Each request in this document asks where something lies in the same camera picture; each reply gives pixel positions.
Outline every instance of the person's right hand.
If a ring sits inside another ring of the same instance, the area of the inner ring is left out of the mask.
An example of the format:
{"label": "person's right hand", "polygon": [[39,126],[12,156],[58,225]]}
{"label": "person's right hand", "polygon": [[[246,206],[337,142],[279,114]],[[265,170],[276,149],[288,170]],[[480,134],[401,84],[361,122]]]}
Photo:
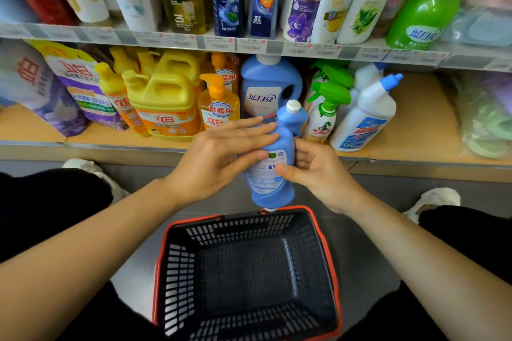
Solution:
{"label": "person's right hand", "polygon": [[278,164],[278,175],[306,186],[333,212],[350,215],[362,206],[369,194],[343,167],[331,147],[296,138],[295,149],[297,167]]}

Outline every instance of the white shoe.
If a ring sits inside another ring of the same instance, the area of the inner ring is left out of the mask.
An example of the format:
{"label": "white shoe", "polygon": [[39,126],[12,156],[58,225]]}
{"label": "white shoe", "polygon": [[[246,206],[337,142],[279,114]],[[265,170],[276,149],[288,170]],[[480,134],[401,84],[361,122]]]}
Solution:
{"label": "white shoe", "polygon": [[105,180],[112,189],[112,203],[111,205],[121,201],[123,198],[126,198],[130,195],[126,190],[122,189],[112,178],[106,175],[102,168],[99,167],[94,162],[85,159],[72,158],[64,162],[62,165],[63,169],[81,169],[87,171],[88,173],[95,174],[99,176],[101,179]]}
{"label": "white shoe", "polygon": [[430,189],[421,195],[418,202],[414,204],[407,212],[404,213],[411,221],[419,223],[418,210],[425,205],[451,205],[460,206],[460,194],[450,188]]}

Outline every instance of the gray tile floor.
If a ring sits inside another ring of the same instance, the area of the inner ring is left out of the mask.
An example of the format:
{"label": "gray tile floor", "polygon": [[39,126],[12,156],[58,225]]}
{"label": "gray tile floor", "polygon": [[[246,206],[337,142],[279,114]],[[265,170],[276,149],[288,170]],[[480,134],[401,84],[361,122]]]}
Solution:
{"label": "gray tile floor", "polygon": [[[0,161],[0,171],[14,176],[60,166],[61,163],[57,162]],[[123,165],[104,165],[103,168],[130,192],[172,171],[170,168]],[[355,177],[370,193],[401,212],[410,208],[426,190],[446,186],[460,193],[464,206],[496,216],[512,216],[512,184],[362,175]],[[330,212],[305,188],[297,188],[296,194],[294,204],[307,205],[313,209],[321,230],[329,241],[341,285],[344,328],[348,329],[359,321],[381,296],[398,287],[398,275],[351,219]],[[200,215],[253,210],[257,210],[257,207],[251,200],[245,178],[240,176],[218,195],[178,212],[147,239],[114,275],[113,282],[119,295],[137,312],[150,318],[154,267],[163,232],[169,222]]]}

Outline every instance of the blue detergent bottle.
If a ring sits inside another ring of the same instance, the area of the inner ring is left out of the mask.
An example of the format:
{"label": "blue detergent bottle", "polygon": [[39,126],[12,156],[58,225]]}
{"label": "blue detergent bottle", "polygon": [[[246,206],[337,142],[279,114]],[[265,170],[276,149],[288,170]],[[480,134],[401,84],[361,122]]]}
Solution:
{"label": "blue detergent bottle", "polygon": [[263,116],[265,123],[274,121],[278,109],[288,100],[297,100],[302,92],[301,74],[280,55],[254,55],[242,65],[240,74],[243,118]]}
{"label": "blue detergent bottle", "polygon": [[295,161],[295,141],[291,131],[279,125],[274,133],[279,139],[263,148],[268,151],[268,158],[256,163],[245,172],[249,186],[253,191],[253,201],[260,208],[269,212],[289,204],[295,197],[293,185],[276,174],[274,168],[278,163],[292,165]]}
{"label": "blue detergent bottle", "polygon": [[288,128],[293,137],[302,134],[302,126],[308,119],[308,113],[297,100],[288,100],[285,106],[278,110],[278,125]]}

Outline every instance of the price tag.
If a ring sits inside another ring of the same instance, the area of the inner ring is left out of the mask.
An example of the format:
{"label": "price tag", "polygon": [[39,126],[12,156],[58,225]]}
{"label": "price tag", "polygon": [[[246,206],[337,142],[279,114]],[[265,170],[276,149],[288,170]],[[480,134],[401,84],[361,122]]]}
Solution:
{"label": "price tag", "polygon": [[197,49],[197,39],[193,34],[170,34],[163,36],[166,47],[180,47],[183,49]]}
{"label": "price tag", "polygon": [[268,41],[254,38],[237,38],[237,52],[266,54]]}
{"label": "price tag", "polygon": [[338,58],[341,45],[313,45],[313,52],[318,58]]}
{"label": "price tag", "polygon": [[235,51],[234,38],[229,36],[205,36],[204,45],[209,51]]}
{"label": "price tag", "polygon": [[512,59],[495,58],[483,69],[495,72],[509,72],[512,69]]}
{"label": "price tag", "polygon": [[82,30],[92,43],[121,44],[121,40],[111,27],[82,27]]}
{"label": "price tag", "polygon": [[419,51],[414,63],[416,65],[439,66],[449,55],[450,53],[445,52]]}
{"label": "price tag", "polygon": [[391,50],[386,57],[386,62],[398,64],[413,64],[419,51],[416,50]]}
{"label": "price tag", "polygon": [[137,43],[146,47],[162,47],[165,46],[164,33],[137,33],[133,32]]}
{"label": "price tag", "polygon": [[41,30],[48,35],[50,40],[62,40],[64,42],[81,42],[78,35],[70,26],[41,25]]}
{"label": "price tag", "polygon": [[380,49],[378,47],[361,47],[357,55],[356,61],[380,62],[386,58],[389,49]]}
{"label": "price tag", "polygon": [[0,36],[3,38],[34,38],[21,23],[0,22]]}
{"label": "price tag", "polygon": [[311,43],[289,42],[286,40],[283,46],[283,55],[292,57],[308,56],[312,47]]}

